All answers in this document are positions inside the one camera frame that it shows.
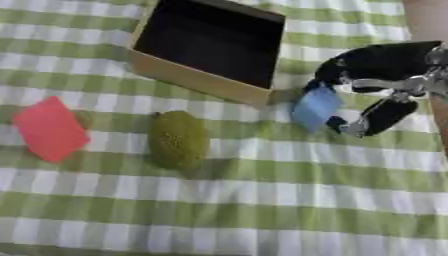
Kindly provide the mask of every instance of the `green checkered tablecloth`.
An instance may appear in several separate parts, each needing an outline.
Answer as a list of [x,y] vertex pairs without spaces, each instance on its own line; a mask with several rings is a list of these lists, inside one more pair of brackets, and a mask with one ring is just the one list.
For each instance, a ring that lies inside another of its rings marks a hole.
[[[409,37],[393,0],[240,0],[287,16],[275,93],[329,57]],[[124,46],[146,0],[0,0],[0,252],[10,255],[448,255],[448,172],[427,100],[374,138],[291,123],[138,77]],[[354,119],[378,99],[344,88]],[[92,112],[92,141],[41,161],[11,120],[58,96]],[[144,157],[149,114],[205,120],[211,150],[186,179]]]

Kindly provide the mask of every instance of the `green ball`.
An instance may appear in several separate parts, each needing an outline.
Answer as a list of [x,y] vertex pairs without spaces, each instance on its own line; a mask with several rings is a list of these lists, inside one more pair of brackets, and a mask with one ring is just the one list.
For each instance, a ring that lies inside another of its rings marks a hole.
[[201,120],[185,111],[171,111],[153,117],[148,144],[160,167],[192,170],[201,166],[210,138]]

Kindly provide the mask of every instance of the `blue block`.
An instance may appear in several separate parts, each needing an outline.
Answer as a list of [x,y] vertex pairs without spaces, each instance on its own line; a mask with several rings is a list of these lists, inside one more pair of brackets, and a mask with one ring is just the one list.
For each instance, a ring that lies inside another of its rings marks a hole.
[[292,119],[314,133],[322,128],[341,106],[342,100],[337,93],[321,86],[306,93],[296,103]]

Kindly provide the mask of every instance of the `open box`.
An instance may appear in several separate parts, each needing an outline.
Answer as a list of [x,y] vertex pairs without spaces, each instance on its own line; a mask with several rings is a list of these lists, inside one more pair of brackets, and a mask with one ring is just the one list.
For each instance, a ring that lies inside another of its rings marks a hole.
[[153,0],[128,46],[139,75],[255,106],[269,100],[285,17],[226,0]]

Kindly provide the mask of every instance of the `red block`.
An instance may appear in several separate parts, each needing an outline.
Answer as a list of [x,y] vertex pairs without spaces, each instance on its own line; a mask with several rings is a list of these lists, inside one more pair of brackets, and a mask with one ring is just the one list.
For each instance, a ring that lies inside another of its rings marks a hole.
[[29,150],[52,163],[90,141],[74,114],[55,96],[20,111],[14,124]]

